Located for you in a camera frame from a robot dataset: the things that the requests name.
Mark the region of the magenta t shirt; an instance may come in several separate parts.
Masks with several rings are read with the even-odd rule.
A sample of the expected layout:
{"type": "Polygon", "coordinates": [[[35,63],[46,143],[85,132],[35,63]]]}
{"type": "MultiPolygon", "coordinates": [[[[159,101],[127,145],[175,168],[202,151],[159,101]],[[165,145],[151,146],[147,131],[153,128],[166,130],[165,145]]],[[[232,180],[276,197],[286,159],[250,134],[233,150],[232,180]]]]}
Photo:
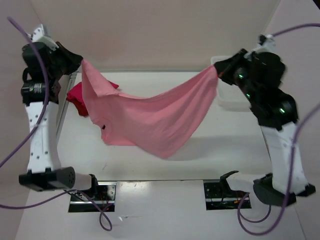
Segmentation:
{"type": "Polygon", "coordinates": [[[105,98],[118,96],[117,86],[104,78],[84,78],[67,93],[66,99],[83,108],[93,109],[105,98]]]}

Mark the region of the light pink t shirt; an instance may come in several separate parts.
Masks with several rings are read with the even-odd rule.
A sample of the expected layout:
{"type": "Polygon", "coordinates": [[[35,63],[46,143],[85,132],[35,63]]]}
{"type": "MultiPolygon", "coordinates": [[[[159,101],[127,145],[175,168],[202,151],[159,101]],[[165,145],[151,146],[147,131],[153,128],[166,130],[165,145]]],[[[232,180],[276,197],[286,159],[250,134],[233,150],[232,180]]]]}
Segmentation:
{"type": "Polygon", "coordinates": [[[161,159],[174,155],[189,140],[217,95],[218,74],[213,65],[149,98],[114,88],[86,60],[81,70],[84,104],[104,143],[137,146],[161,159]]]}

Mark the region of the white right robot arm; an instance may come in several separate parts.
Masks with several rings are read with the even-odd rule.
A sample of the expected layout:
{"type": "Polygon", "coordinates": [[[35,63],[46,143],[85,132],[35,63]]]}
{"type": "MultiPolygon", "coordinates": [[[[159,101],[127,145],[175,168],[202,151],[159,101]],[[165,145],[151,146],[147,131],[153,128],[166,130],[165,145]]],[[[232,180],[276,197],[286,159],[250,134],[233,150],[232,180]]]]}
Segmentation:
{"type": "Polygon", "coordinates": [[[297,197],[316,192],[305,177],[295,131],[298,108],[295,99],[280,89],[287,70],[272,52],[241,49],[234,56],[214,64],[219,79],[237,86],[250,104],[264,136],[272,171],[264,176],[247,177],[253,192],[265,205],[290,206],[297,197]]]}

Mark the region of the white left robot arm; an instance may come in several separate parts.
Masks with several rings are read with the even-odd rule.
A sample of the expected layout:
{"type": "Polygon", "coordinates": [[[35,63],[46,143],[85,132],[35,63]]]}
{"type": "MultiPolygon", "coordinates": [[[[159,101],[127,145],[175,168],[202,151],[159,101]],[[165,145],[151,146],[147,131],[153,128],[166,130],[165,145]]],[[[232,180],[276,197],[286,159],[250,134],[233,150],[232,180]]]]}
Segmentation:
{"type": "Polygon", "coordinates": [[[81,190],[89,200],[96,199],[100,187],[93,174],[75,172],[71,166],[62,167],[57,149],[56,120],[59,111],[59,80],[75,72],[83,57],[70,52],[60,42],[51,50],[43,42],[34,46],[44,63],[48,84],[30,44],[22,48],[22,58],[27,67],[22,74],[22,102],[29,120],[30,157],[25,174],[19,183],[37,192],[53,190],[81,190]]]}

